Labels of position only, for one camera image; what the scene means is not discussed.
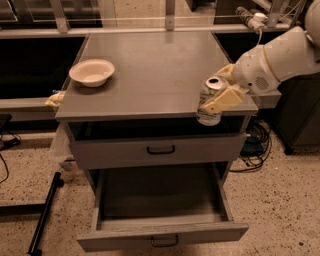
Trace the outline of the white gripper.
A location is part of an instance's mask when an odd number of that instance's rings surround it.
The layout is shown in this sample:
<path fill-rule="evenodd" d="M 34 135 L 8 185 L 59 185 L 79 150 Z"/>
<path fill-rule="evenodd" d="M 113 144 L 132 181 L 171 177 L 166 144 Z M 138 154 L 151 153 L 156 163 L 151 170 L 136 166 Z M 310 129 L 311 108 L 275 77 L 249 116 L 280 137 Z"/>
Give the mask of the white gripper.
<path fill-rule="evenodd" d="M 280 81 L 275 77 L 268 64 L 266 53 L 262 45 L 258 45 L 242 54 L 236 63 L 228 64 L 216 72 L 229 84 L 239 84 L 255 95 L 262 95 L 275 90 Z M 207 114 L 218 114 L 228 110 L 244 99 L 241 89 L 228 86 L 213 99 L 205 101 L 200 109 Z"/>

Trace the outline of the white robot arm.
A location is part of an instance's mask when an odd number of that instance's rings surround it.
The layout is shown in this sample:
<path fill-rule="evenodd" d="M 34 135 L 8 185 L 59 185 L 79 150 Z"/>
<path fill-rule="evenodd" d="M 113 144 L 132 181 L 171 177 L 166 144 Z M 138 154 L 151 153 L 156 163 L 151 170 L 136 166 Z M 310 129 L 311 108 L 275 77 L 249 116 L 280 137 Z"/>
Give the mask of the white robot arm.
<path fill-rule="evenodd" d="M 307 10 L 303 27 L 296 26 L 264 45 L 257 45 L 207 78 L 198 111 L 220 114 L 247 93 L 262 95 L 292 77 L 320 71 L 320 0 Z"/>

